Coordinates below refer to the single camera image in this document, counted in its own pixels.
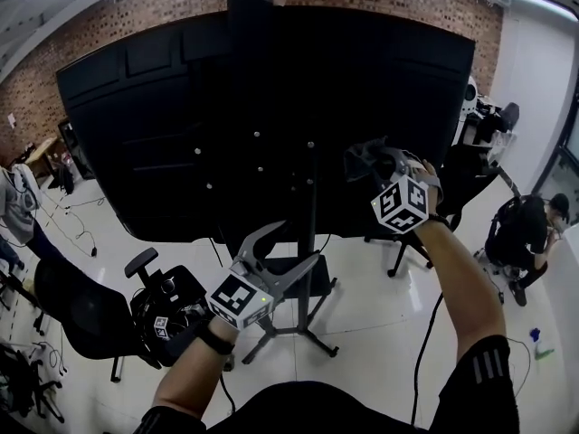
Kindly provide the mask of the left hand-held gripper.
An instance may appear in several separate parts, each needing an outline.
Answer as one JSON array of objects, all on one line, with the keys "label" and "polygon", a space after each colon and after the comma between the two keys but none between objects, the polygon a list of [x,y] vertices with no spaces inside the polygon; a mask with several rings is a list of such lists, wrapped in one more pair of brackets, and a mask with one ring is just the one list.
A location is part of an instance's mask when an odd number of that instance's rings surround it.
[{"label": "left hand-held gripper", "polygon": [[219,272],[218,285],[206,295],[210,310],[239,331],[268,316],[285,291],[318,263],[317,251],[304,258],[266,259],[288,227],[282,220],[250,233],[231,267]]}]

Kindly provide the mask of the grey cloth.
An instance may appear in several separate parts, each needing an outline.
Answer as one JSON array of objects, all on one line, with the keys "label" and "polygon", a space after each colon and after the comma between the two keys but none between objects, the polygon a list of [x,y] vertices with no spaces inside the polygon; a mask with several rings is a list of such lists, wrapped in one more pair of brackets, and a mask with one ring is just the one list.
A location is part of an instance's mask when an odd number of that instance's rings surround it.
[{"label": "grey cloth", "polygon": [[344,153],[345,178],[350,182],[372,175],[374,156],[384,153],[386,137],[353,144]]}]

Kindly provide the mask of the black TV stand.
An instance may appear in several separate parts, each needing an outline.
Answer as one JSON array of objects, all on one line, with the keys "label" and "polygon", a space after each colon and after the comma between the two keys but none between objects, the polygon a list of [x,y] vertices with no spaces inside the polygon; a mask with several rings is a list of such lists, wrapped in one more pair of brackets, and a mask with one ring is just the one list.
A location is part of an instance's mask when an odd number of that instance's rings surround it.
[{"label": "black TV stand", "polygon": [[[227,0],[227,5],[233,27],[239,29],[242,24],[251,21],[250,12],[252,11],[256,13],[257,20],[265,20],[267,12],[273,7],[273,0]],[[289,227],[295,231],[291,237],[297,241],[298,254],[295,259],[299,260],[304,260],[316,253],[317,178],[317,159],[313,154],[308,154],[306,175],[301,177],[290,191],[290,194],[297,198],[297,201],[292,204],[296,214],[292,217]],[[258,324],[264,331],[264,335],[242,359],[242,363],[252,363],[258,352],[270,340],[282,335],[305,337],[329,357],[335,357],[339,348],[323,343],[309,329],[309,326],[336,284],[337,279],[329,277],[325,258],[319,256],[316,265],[284,293],[285,297],[295,298],[298,301],[298,324],[294,327],[277,328],[271,316],[260,319]]]}]

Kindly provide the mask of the person's left forearm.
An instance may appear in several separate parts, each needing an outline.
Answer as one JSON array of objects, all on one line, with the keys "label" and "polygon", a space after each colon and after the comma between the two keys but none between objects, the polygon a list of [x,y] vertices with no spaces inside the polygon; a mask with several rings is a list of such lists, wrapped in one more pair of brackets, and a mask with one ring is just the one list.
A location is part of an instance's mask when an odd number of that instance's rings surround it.
[{"label": "person's left forearm", "polygon": [[168,407],[200,420],[226,360],[226,354],[219,354],[202,337],[196,337],[161,380],[153,406]]}]

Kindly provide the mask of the person's right forearm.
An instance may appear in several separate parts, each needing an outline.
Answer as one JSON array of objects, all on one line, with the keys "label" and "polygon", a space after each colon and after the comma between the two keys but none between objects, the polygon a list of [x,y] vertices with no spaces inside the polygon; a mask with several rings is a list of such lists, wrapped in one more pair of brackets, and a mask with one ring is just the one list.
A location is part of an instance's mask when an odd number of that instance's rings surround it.
[{"label": "person's right forearm", "polygon": [[441,285],[461,358],[478,341],[506,334],[502,306],[487,275],[441,217],[431,215],[416,230]]}]

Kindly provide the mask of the person's right hand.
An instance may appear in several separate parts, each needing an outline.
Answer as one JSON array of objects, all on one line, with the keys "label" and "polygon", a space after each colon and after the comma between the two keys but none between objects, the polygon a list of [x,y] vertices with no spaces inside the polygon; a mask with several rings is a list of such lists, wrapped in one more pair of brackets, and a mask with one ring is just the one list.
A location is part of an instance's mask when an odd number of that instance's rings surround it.
[{"label": "person's right hand", "polygon": [[428,213],[436,214],[441,200],[440,180],[434,166],[426,160],[410,160],[412,177],[427,191]]}]

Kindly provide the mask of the black office chair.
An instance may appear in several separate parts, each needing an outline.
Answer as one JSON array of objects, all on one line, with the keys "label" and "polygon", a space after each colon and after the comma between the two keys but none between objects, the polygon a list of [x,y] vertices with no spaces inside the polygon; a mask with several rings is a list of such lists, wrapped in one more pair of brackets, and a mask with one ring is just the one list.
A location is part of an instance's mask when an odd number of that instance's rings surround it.
[{"label": "black office chair", "polygon": [[33,410],[46,419],[47,410],[58,422],[65,418],[52,400],[52,394],[62,388],[57,380],[44,381],[40,369],[43,361],[29,360],[20,350],[0,343],[0,410],[26,418]]},{"label": "black office chair", "polygon": [[[438,204],[437,211],[447,220],[451,231],[456,231],[459,227],[465,205],[486,189],[498,174],[498,167],[489,164],[481,148],[467,145],[455,145],[450,148],[438,173],[444,196],[443,201]],[[424,257],[427,269],[432,268],[428,253],[412,231],[401,235],[372,234],[364,237],[364,242],[371,241],[392,241],[401,244],[394,266],[387,270],[389,278],[397,274],[407,247],[412,247]]]},{"label": "black office chair", "polygon": [[[113,361],[136,356],[155,369],[170,367],[214,315],[204,287],[185,266],[147,271],[157,256],[155,249],[148,248],[125,267],[127,278],[139,276],[143,283],[131,299],[62,259],[39,261],[33,277],[34,294],[43,312],[61,323],[72,348],[81,356]],[[162,293],[190,300],[203,297],[206,318],[168,341],[157,338],[146,330],[144,311],[147,301],[160,299]]]}]

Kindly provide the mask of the white round appliance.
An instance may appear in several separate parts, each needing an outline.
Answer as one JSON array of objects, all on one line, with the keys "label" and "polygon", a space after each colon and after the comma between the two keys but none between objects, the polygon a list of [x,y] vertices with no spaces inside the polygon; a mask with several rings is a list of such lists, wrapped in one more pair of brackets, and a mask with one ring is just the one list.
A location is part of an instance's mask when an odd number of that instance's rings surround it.
[{"label": "white round appliance", "polygon": [[471,113],[474,113],[476,111],[478,96],[479,96],[479,92],[478,92],[478,87],[477,87],[476,81],[474,80],[474,78],[472,76],[470,76],[467,88],[465,90],[464,100],[462,102],[462,106],[460,109],[460,116],[459,116],[459,121],[458,121],[457,129],[456,129],[456,133],[455,133],[455,136],[454,136],[454,139],[452,142],[452,144],[454,146],[458,145],[462,140],[461,135],[462,135],[462,131],[464,129],[465,122],[467,120],[468,115]]}]

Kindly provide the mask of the cluttered equipment rack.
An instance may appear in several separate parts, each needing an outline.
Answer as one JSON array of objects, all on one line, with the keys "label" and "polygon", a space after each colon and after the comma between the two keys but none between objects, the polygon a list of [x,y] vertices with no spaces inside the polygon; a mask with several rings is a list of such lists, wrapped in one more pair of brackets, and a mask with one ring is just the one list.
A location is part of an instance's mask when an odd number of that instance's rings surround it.
[{"label": "cluttered equipment rack", "polygon": [[491,165],[501,160],[515,141],[514,128],[520,117],[520,107],[509,102],[505,107],[496,105],[485,96],[478,96],[476,106],[463,122],[459,143],[475,146],[487,152]]}]

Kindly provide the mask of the spare hand-held gripper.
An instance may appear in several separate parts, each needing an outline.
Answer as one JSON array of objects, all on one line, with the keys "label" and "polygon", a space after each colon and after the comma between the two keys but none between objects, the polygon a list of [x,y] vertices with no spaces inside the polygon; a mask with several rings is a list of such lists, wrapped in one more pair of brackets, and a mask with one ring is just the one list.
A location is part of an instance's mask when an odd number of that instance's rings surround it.
[{"label": "spare hand-held gripper", "polygon": [[145,305],[146,330],[165,341],[195,326],[204,318],[206,302],[203,297],[190,300],[184,295],[162,293],[160,299],[151,298]]}]

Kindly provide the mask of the person's black-shirted torso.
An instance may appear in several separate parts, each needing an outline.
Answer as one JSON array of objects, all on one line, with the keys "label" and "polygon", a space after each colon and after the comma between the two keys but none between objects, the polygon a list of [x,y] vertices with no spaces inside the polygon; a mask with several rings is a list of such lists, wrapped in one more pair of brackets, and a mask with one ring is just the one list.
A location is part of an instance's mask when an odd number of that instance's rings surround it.
[{"label": "person's black-shirted torso", "polygon": [[502,335],[474,344],[441,390],[428,429],[372,410],[332,385],[305,381],[272,385],[212,427],[155,407],[134,434],[520,434],[509,356]]}]

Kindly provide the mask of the black television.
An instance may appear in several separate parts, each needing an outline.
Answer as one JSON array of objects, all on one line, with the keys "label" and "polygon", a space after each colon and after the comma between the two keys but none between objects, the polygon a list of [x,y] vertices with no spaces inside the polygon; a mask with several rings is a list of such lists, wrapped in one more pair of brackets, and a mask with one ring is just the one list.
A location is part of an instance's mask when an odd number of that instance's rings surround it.
[{"label": "black television", "polygon": [[60,70],[72,129],[125,230],[212,238],[308,218],[318,233],[378,226],[371,177],[344,154],[382,138],[441,165],[475,43],[410,19],[323,6],[203,14],[106,45]]}]

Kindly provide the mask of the white counter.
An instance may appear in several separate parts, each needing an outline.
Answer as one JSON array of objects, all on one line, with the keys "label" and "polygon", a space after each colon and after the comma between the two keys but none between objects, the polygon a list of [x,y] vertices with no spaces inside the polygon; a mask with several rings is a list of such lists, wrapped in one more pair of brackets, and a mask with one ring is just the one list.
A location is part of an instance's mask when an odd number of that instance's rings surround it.
[{"label": "white counter", "polygon": [[565,230],[544,277],[565,367],[570,430],[579,434],[579,223]]}]

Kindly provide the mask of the blue and green spray bottle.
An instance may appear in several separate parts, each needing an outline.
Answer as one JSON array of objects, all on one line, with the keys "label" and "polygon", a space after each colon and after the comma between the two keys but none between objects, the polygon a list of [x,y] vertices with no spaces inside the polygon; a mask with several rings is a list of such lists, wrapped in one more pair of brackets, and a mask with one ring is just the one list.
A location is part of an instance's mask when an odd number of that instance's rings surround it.
[{"label": "blue and green spray bottle", "polygon": [[529,331],[529,336],[533,343],[534,358],[536,361],[545,359],[548,355],[555,351],[554,347],[550,343],[542,339],[541,330],[539,328],[532,328]]}]

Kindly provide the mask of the wooden table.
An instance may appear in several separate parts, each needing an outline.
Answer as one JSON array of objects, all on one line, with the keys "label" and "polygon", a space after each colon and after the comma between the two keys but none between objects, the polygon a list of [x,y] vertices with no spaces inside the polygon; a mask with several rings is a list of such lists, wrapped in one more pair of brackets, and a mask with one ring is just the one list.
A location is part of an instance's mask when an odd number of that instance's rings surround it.
[{"label": "wooden table", "polygon": [[24,163],[30,168],[42,163],[46,171],[52,177],[56,176],[56,170],[52,164],[51,156],[64,147],[64,141],[61,137],[46,138],[34,151],[25,159]]}]

